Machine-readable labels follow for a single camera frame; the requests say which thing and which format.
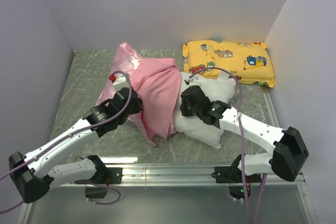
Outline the pink pillowcase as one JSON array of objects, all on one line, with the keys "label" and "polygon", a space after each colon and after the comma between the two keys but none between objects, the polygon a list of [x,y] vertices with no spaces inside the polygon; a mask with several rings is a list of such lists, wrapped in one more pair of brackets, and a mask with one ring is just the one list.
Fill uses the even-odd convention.
[{"label": "pink pillowcase", "polygon": [[154,136],[164,139],[176,132],[174,109],[180,95],[182,74],[173,58],[142,58],[128,43],[116,50],[110,73],[126,72],[143,110],[128,117],[153,147]]}]

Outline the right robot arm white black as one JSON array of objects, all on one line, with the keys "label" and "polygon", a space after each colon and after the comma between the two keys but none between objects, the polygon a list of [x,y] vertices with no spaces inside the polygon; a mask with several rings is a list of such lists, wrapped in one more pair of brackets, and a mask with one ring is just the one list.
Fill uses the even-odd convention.
[{"label": "right robot arm white black", "polygon": [[260,174],[274,173],[285,181],[295,181],[309,156],[296,128],[285,130],[257,121],[227,103],[211,101],[199,86],[187,88],[181,98],[183,116],[195,116],[204,124],[236,133],[265,150],[262,154],[238,155],[225,171],[215,169],[214,176],[224,183],[240,183],[245,179],[260,182]]}]

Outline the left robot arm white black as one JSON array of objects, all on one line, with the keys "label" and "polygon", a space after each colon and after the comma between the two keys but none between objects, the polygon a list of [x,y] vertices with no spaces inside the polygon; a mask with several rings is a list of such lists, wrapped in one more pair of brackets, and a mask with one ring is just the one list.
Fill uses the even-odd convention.
[{"label": "left robot arm white black", "polygon": [[130,115],[142,111],[142,101],[133,88],[122,88],[111,99],[92,107],[70,129],[44,146],[27,154],[15,152],[9,157],[10,175],[25,203],[45,196],[63,184],[105,184],[108,171],[97,155],[74,163],[60,162],[71,152],[124,124]]}]

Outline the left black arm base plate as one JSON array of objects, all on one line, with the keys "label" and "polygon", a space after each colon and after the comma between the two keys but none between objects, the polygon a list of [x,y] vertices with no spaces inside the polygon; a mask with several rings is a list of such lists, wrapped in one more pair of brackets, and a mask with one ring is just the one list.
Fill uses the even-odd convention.
[{"label": "left black arm base plate", "polygon": [[112,202],[118,202],[121,199],[121,193],[111,187],[119,185],[122,181],[122,168],[105,168],[97,171],[90,179],[81,179],[75,181],[75,185],[85,185],[85,197],[92,203],[106,205],[107,203],[96,202],[96,199],[104,199],[108,192],[114,192],[117,198]]}]

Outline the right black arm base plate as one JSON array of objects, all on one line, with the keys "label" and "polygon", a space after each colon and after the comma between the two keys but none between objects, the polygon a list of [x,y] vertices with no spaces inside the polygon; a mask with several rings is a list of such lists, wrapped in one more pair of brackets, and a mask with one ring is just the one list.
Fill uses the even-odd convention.
[{"label": "right black arm base plate", "polygon": [[[234,199],[245,200],[242,174],[241,170],[239,170],[237,167],[216,166],[214,167],[214,172],[211,174],[211,177],[216,180],[217,184],[229,184],[229,193]],[[247,196],[250,197],[252,191],[251,184],[260,183],[261,175],[246,175],[245,179],[247,184]]]}]

